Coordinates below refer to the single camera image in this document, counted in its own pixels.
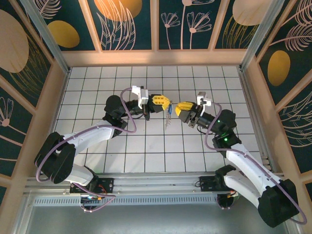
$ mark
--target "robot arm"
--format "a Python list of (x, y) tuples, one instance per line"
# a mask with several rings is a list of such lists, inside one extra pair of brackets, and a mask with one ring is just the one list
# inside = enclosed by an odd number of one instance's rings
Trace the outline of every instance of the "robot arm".
[[(188, 123), (190, 127), (199, 125), (203, 129), (208, 129), (215, 117), (204, 112), (206, 106), (211, 106), (211, 100), (204, 92), (200, 92), (197, 103), (181, 102), (175, 111), (179, 119)], [(247, 198), (257, 207), (262, 219), (270, 227), (275, 227), (299, 211), (273, 181), (276, 181), (297, 203), (295, 185), (289, 179), (280, 179), (260, 164), (235, 135), (233, 131), (235, 127), (235, 114), (230, 110), (222, 110), (218, 120), (211, 127), (211, 131), (215, 133), (214, 147), (220, 149), (219, 152), (236, 166), (235, 168), (227, 165), (218, 169), (215, 172), (215, 181)]]
[[(132, 92), (138, 95), (138, 100), (126, 103), (126, 107), (131, 115), (143, 115), (149, 120), (150, 113), (163, 111), (170, 104), (170, 101), (164, 96), (153, 94), (149, 96), (148, 90), (143, 87), (133, 86)], [(122, 133), (122, 129), (126, 128), (127, 122), (122, 119), (122, 117), (126, 116), (126, 110), (119, 96), (110, 96), (106, 101), (104, 110), (106, 112), (104, 118), (87, 129), (63, 136), (54, 132), (48, 136), (35, 159), (37, 167), (39, 167), (52, 148), (58, 143), (68, 140), (57, 148), (42, 166), (41, 171), (53, 183), (58, 184), (62, 181), (69, 181), (81, 186), (88, 186), (90, 191), (94, 187), (93, 184), (97, 183), (98, 176), (85, 166), (75, 165), (74, 158), (84, 149), (118, 136)], [(118, 127), (120, 130), (110, 128), (109, 126)]]

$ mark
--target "white bracket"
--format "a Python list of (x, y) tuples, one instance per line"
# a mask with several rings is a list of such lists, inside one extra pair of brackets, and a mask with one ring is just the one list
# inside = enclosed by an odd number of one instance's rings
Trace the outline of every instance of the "white bracket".
[(211, 106), (211, 99), (208, 98), (208, 96), (206, 95), (206, 92), (199, 92), (196, 98), (197, 98), (197, 105), (203, 106), (203, 110), (200, 113), (200, 116), (202, 116), (205, 112), (205, 107)]
[(148, 90), (134, 85), (132, 86), (132, 93), (137, 95), (138, 106), (142, 109), (142, 105), (146, 105), (148, 102)]

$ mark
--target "white grid floor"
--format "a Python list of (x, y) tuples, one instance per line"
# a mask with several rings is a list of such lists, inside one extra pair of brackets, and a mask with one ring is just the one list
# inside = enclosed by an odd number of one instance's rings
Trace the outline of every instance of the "white grid floor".
[[(236, 113), (235, 132), (261, 162), (238, 73), (230, 66), (74, 67), (55, 131), (71, 133), (98, 122), (105, 115), (106, 99), (132, 85), (143, 85), (149, 94), (163, 94), (173, 103), (196, 102), (196, 94), (205, 91), (223, 109)], [(125, 101), (136, 98), (124, 97)], [(207, 149), (204, 135), (182, 123), (174, 110), (175, 105), (166, 130), (166, 113), (151, 114), (150, 121), (137, 119), (135, 134), (123, 133), (94, 145), (77, 155), (75, 163), (96, 173), (212, 172), (229, 163)], [(215, 116), (214, 107), (207, 112)]]

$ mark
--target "yellow circle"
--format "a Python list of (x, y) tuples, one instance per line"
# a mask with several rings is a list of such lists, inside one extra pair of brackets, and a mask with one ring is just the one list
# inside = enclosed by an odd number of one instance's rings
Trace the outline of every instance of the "yellow circle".
[(79, 44), (79, 34), (69, 23), (56, 20), (49, 23), (48, 28), (58, 45), (73, 48)]
[(94, 3), (106, 18), (114, 21), (126, 21), (128, 19), (126, 16), (127, 9), (130, 11), (133, 18), (136, 17), (142, 9), (142, 0), (94, 0)]
[(234, 20), (245, 26), (261, 23), (272, 0), (235, 0), (233, 4)]
[(291, 59), (288, 54), (282, 50), (274, 52), (268, 65), (269, 82), (278, 86), (286, 79), (291, 67)]
[(17, 73), (28, 61), (27, 34), (21, 24), (9, 13), (0, 10), (0, 67)]

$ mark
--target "purple cable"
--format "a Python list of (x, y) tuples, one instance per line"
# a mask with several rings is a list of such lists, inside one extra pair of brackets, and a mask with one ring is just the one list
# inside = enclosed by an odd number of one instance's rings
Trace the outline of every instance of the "purple cable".
[(267, 173), (259, 164), (257, 161), (255, 161), (252, 157), (250, 157), (248, 154), (242, 152), (242, 151), (239, 151), (239, 150), (235, 150), (235, 149), (222, 149), (222, 148), (213, 148), (213, 147), (210, 147), (207, 143), (207, 140), (208, 140), (208, 134), (209, 132), (211, 131), (213, 125), (215, 124), (215, 122), (217, 121), (217, 119), (220, 117), (221, 115), (221, 111), (222, 111), (222, 106), (218, 103), (214, 103), (212, 102), (213, 105), (216, 105), (219, 107), (219, 112), (218, 114), (215, 116), (215, 118), (213, 119), (213, 121), (211, 122), (207, 132), (206, 132), (206, 135), (205, 135), (205, 145), (208, 149), (210, 150), (216, 150), (216, 151), (232, 151), (232, 152), (235, 152), (235, 153), (239, 153), (241, 155), (243, 155), (244, 157), (248, 158), (254, 165), (256, 165), (257, 168), (260, 169), (260, 171), (262, 171), (267, 178), (269, 178), (281, 191), (282, 193), (292, 202), (292, 204), (299, 210), (299, 212), (301, 213), (302, 217), (303, 217), (303, 221), (297, 221), (293, 218), (291, 218), (290, 220), (297, 223), (297, 224), (301, 224), (301, 225), (305, 225), (307, 224), (307, 217), (306, 215), (303, 213), (302, 209), (299, 207), (299, 205), (294, 201), (294, 199), (282, 188), (282, 186), (279, 185), (279, 183), (277, 181), (275, 181), (273, 178), (271, 178), (270, 174)]
[[(124, 101), (123, 98), (122, 98), (122, 95), (123, 95), (126, 91), (130, 91), (130, 90), (132, 90), (131, 87), (130, 87), (130, 88), (127, 88), (127, 89), (125, 89), (125, 90), (123, 90), (123, 91), (121, 92), (121, 94), (120, 94), (120, 100), (121, 100), (121, 104), (122, 104), (123, 108), (125, 109), (127, 115), (129, 116), (129, 119), (132, 121), (132, 123), (133, 123), (133, 125), (134, 125), (134, 130), (133, 130), (133, 131), (129, 131), (129, 130), (125, 130), (125, 129), (122, 129), (122, 128), (119, 128), (119, 127), (115, 127), (115, 126), (103, 124), (103, 125), (98, 125), (98, 126), (94, 126), (94, 127), (85, 129), (85, 130), (83, 130), (83, 131), (81, 131), (81, 132), (79, 132), (79, 133), (77, 133), (77, 134), (75, 134), (75, 135), (73, 135), (73, 136), (71, 136), (71, 137), (69, 137), (69, 138), (67, 138), (67, 139), (65, 139), (65, 140), (63, 140), (63, 141), (61, 141), (60, 143), (58, 143), (56, 146), (54, 146), (54, 147), (47, 153), (47, 155), (43, 158), (41, 164), (38, 166), (38, 169), (37, 169), (37, 171), (36, 171), (36, 179), (37, 179), (37, 181), (38, 181), (38, 182), (45, 182), (45, 181), (48, 181), (48, 180), (50, 179), (50, 178), (40, 179), (41, 169), (42, 169), (43, 165), (45, 164), (45, 162), (47, 161), (47, 159), (49, 158), (49, 156), (50, 156), (58, 147), (60, 147), (61, 145), (65, 144), (66, 142), (68, 142), (68, 141), (70, 141), (70, 140), (72, 140), (72, 139), (74, 139), (74, 138), (76, 138), (76, 137), (78, 137), (78, 136), (80, 136), (80, 135), (82, 135), (82, 134), (84, 134), (84, 133), (87, 133), (87, 132), (89, 132), (89, 131), (91, 131), (91, 130), (93, 130), (93, 129), (97, 129), (97, 128), (111, 128), (111, 129), (120, 130), (120, 131), (127, 132), (127, 133), (135, 133), (135, 132), (137, 131), (136, 123), (135, 123), (134, 119), (132, 118), (132, 116), (131, 116), (131, 114), (130, 114), (130, 112), (129, 112), (127, 106), (126, 106), (125, 101)], [(83, 186), (81, 186), (81, 185), (79, 185), (79, 184), (77, 184), (77, 183), (73, 183), (73, 184), (75, 184), (77, 187), (79, 187), (80, 189), (84, 190), (85, 192), (87, 192), (87, 193), (89, 193), (89, 194), (93, 194), (93, 195), (96, 195), (96, 196), (99, 196), (99, 197), (112, 197), (111, 200), (107, 201), (107, 202), (106, 202), (105, 204), (103, 204), (102, 206), (99, 206), (99, 207), (97, 207), (97, 208), (95, 208), (95, 209), (93, 209), (93, 210), (91, 210), (91, 211), (89, 211), (89, 212), (97, 211), (97, 210), (103, 208), (103, 207), (106, 206), (108, 203), (112, 202), (112, 201), (115, 199), (115, 197), (116, 197), (115, 195), (96, 194), (96, 193), (93, 193), (93, 192), (87, 190), (86, 188), (84, 188)]]

